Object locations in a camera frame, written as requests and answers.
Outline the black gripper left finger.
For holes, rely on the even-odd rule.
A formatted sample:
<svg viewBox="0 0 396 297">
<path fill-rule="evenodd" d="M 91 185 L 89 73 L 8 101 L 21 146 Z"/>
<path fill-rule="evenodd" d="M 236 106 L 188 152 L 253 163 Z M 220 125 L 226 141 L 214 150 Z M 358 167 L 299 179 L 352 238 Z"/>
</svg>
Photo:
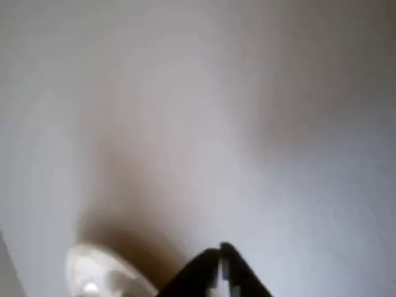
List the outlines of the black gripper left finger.
<svg viewBox="0 0 396 297">
<path fill-rule="evenodd" d="M 160 290 L 160 297 L 207 296 L 209 288 L 214 287 L 217 278 L 220 250 L 208 248 L 189 261 Z"/>
</svg>

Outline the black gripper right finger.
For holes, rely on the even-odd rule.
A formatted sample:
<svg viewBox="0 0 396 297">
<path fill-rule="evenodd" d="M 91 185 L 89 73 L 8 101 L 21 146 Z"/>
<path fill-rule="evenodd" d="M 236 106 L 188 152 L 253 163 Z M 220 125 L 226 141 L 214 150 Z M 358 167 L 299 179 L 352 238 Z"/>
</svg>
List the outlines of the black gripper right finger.
<svg viewBox="0 0 396 297">
<path fill-rule="evenodd" d="M 220 256 L 222 278 L 228 282 L 230 296 L 272 297 L 232 244 L 221 243 Z"/>
</svg>

